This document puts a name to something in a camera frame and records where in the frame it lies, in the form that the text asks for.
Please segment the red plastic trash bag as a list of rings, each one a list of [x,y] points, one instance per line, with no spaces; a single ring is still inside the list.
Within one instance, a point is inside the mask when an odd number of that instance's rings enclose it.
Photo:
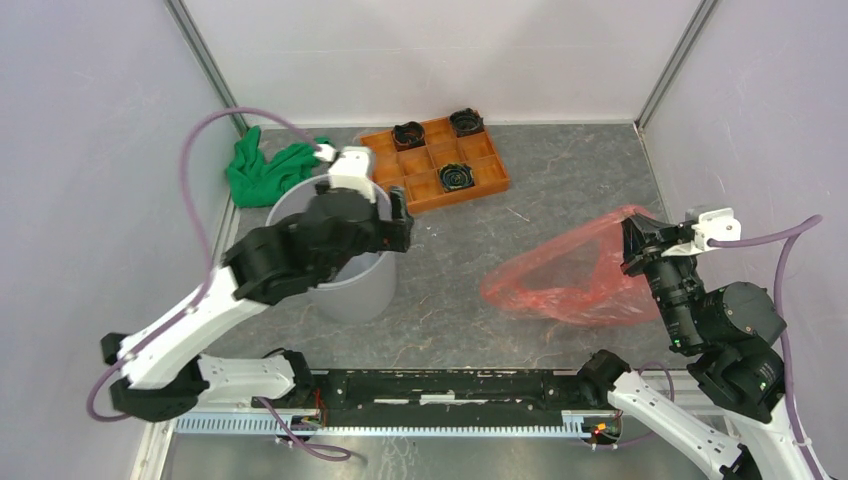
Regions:
[[[480,293],[517,317],[552,318],[578,327],[633,326],[655,321],[658,309],[642,277],[622,273],[625,205],[522,253],[487,273]]]

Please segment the grey trash bin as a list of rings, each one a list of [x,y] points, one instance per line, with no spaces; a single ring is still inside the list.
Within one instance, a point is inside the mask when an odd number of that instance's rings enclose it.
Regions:
[[[317,195],[316,186],[327,175],[305,180],[283,194],[273,205],[265,224],[303,212]],[[335,320],[364,323],[380,316],[390,304],[397,286],[397,254],[363,253],[351,259],[330,283],[323,283],[302,295],[317,310]]]

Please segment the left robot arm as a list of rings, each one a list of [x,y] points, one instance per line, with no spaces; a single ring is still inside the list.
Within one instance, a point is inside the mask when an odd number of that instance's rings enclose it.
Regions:
[[[387,195],[391,217],[383,220],[359,191],[329,187],[304,212],[235,243],[194,293],[148,328],[105,335],[101,351],[118,419],[171,420],[202,402],[306,405],[315,381],[302,353],[226,359],[204,351],[241,322],[335,279],[356,256],[406,252],[414,219],[405,191],[393,186]]]

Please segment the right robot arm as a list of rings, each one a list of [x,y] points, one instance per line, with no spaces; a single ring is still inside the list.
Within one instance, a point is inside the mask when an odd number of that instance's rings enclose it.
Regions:
[[[734,428],[726,435],[601,350],[577,374],[580,400],[632,416],[711,479],[823,479],[797,414],[777,289],[737,281],[707,291],[699,255],[745,245],[729,207],[690,211],[679,223],[635,213],[621,223],[622,272],[647,281],[673,352]]]

